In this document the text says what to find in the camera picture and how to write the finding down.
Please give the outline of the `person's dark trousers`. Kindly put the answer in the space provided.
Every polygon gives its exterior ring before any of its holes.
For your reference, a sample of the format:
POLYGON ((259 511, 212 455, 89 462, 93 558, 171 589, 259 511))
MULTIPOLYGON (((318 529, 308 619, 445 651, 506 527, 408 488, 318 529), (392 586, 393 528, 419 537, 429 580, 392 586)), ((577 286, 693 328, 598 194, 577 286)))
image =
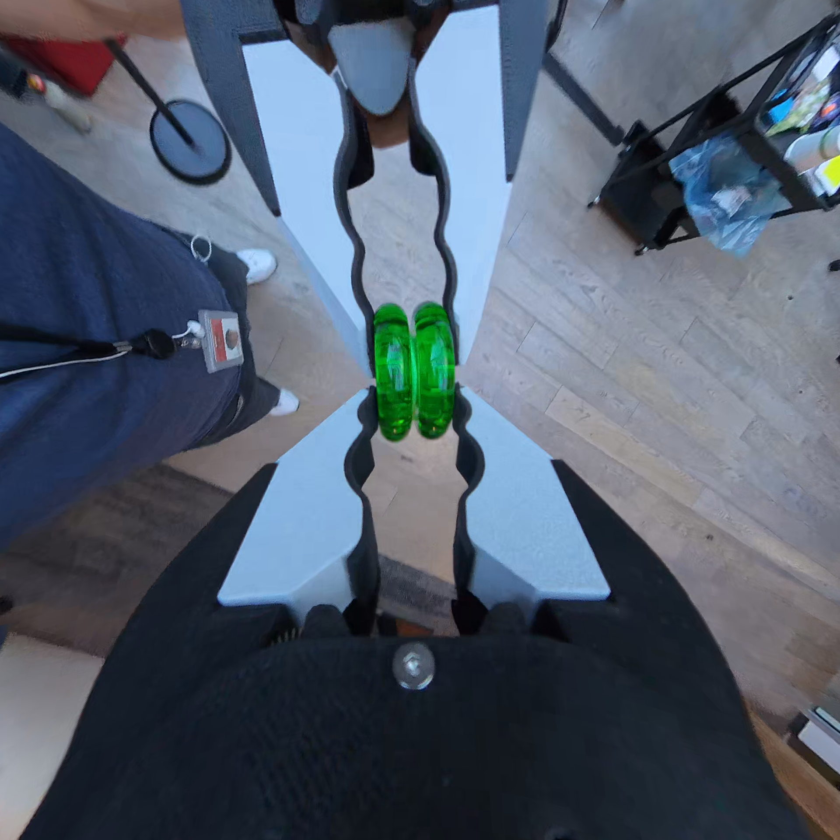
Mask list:
POLYGON ((277 402, 280 389, 258 376, 256 371, 247 315, 249 286, 245 282, 246 267, 237 259, 236 253, 219 248, 202 235, 184 234, 162 225, 158 228, 195 251, 194 258, 205 265, 224 289, 228 304, 238 315, 243 334, 245 362, 238 368, 236 393, 215 426, 192 446, 193 449, 204 448, 246 430, 267 416, 277 402))

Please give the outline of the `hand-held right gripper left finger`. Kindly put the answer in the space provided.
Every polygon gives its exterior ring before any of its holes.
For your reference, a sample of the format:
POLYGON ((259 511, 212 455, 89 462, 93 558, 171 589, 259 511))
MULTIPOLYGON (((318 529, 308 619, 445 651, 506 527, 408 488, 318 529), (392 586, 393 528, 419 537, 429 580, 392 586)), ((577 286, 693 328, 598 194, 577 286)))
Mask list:
POLYGON ((221 606, 286 607, 299 627, 334 606, 370 635, 381 586, 371 503, 375 388, 357 392, 274 464, 218 593, 221 606))

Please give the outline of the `person in navy clothes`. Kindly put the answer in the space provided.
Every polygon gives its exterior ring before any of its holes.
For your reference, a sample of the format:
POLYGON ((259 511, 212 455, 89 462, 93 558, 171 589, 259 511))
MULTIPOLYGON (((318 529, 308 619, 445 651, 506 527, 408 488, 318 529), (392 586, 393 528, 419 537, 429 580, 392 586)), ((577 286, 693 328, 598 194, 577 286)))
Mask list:
MULTIPOLYGON (((2 324, 127 341, 232 311, 189 245, 1 132, 2 324)), ((198 446, 238 408, 239 369, 137 353, 2 381, 2 549, 97 488, 198 446)))

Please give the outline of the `white roll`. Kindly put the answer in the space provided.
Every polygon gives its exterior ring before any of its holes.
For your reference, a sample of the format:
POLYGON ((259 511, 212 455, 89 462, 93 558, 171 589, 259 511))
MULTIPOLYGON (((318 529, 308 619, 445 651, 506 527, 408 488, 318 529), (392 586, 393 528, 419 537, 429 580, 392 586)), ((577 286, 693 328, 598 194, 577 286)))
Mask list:
POLYGON ((804 134, 784 153, 784 160, 798 174, 813 170, 839 156, 839 127, 804 134))

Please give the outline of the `red box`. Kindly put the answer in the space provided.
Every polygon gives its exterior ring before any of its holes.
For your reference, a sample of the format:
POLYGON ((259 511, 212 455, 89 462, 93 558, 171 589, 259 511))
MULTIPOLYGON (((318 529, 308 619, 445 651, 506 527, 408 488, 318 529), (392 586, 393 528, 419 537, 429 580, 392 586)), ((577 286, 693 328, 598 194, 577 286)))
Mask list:
POLYGON ((101 41, 32 39, 2 35, 2 47, 28 70, 81 98, 92 98, 114 57, 101 41))

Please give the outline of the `person's left forearm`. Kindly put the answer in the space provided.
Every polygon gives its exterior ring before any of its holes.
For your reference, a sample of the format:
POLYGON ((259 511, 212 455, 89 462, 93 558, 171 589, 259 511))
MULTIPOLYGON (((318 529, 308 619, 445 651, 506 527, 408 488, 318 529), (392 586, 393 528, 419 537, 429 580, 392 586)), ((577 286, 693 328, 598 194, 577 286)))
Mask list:
POLYGON ((118 35, 172 40, 186 35, 178 1, 2 1, 1 32, 65 41, 118 35))

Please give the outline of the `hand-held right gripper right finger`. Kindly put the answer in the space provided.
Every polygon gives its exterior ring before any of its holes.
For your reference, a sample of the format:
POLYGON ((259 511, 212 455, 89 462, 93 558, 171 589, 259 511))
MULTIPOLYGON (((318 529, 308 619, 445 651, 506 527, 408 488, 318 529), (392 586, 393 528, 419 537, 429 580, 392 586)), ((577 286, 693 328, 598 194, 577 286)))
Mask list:
POLYGON ((549 454, 465 386, 455 388, 452 428, 466 483, 454 540, 458 631, 477 633, 500 604, 530 625, 545 602, 606 601, 610 585, 549 454))

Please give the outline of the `black round-base stand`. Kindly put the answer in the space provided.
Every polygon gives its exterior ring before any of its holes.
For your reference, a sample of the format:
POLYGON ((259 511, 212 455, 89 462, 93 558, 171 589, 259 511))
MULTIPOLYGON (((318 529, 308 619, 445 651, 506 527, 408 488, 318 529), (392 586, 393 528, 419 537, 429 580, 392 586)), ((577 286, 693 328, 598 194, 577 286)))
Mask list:
POLYGON ((155 106, 150 141, 163 167, 179 181, 195 186, 221 181, 232 162, 232 147, 214 114, 195 101, 164 101, 117 39, 106 38, 103 44, 155 106))

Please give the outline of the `grey badge holder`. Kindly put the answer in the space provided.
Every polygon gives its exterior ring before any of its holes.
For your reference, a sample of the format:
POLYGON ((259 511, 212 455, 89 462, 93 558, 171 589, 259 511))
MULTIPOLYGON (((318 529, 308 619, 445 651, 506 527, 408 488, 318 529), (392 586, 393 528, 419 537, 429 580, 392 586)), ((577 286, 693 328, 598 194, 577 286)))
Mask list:
POLYGON ((245 362, 244 339, 235 311, 199 310, 197 323, 206 370, 215 374, 245 362))

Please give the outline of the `black metal cart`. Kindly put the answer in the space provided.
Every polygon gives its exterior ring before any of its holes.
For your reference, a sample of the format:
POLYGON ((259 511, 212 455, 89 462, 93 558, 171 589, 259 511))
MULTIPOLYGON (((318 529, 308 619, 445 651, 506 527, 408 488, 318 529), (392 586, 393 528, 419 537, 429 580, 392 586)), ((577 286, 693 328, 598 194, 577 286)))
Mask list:
POLYGON ((771 219, 838 206, 838 181, 820 172, 838 157, 798 174, 784 160, 804 134, 838 126, 838 12, 826 16, 761 62, 710 89, 650 129, 636 121, 616 165, 589 207, 599 206, 636 244, 635 255, 702 238, 669 161, 720 133, 731 133, 781 183, 791 209, 771 219))

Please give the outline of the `green translucent yoyo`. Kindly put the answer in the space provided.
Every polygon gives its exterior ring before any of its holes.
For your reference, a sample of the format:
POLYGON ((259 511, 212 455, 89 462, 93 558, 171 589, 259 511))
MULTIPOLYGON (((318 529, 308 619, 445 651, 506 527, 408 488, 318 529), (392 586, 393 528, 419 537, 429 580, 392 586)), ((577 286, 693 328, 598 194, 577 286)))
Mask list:
POLYGON ((410 327, 395 303, 374 314, 374 378, 379 428, 392 442, 413 424, 425 438, 442 437, 455 408, 455 340, 448 315, 432 301, 420 304, 410 327))

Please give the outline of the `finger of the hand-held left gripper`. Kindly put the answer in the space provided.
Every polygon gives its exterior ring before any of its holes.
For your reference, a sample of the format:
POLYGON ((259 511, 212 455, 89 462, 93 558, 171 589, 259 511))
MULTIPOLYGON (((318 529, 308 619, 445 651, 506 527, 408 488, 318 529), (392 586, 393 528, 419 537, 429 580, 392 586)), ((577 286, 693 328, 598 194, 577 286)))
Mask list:
POLYGON ((438 178, 435 243, 464 365, 486 306, 511 195, 497 5, 450 12, 409 71, 412 113, 438 178))
POLYGON ((342 72, 326 72, 289 39, 243 46, 269 170, 288 236, 348 352, 373 376, 364 245, 349 206, 360 146, 342 72))

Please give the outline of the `blue plastic bag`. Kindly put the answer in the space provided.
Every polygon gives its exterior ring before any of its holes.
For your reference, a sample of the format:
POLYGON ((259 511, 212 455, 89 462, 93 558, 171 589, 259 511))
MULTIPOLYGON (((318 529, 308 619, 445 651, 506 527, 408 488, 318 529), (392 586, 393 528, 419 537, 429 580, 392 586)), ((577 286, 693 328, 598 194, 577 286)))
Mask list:
POLYGON ((733 256, 746 256, 772 216, 791 209, 781 182, 731 133, 681 152, 668 167, 700 236, 733 256))

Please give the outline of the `white flat box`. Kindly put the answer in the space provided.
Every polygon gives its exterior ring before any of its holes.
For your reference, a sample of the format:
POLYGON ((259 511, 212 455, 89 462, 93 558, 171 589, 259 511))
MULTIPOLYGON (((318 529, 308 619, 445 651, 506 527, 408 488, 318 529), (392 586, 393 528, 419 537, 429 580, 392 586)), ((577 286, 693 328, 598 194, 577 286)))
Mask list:
POLYGON ((839 701, 828 696, 799 711, 784 732, 785 742, 834 788, 839 789, 839 701))

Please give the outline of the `black metal floor bar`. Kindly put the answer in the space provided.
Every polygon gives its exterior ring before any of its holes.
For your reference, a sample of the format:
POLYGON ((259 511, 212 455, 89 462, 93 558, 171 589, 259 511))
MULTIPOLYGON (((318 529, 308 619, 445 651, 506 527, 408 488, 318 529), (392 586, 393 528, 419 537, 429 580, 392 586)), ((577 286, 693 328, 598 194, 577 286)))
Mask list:
POLYGON ((609 119, 578 81, 572 77, 566 66, 550 51, 547 51, 542 58, 542 70, 606 142, 614 148, 623 145, 624 129, 609 119))

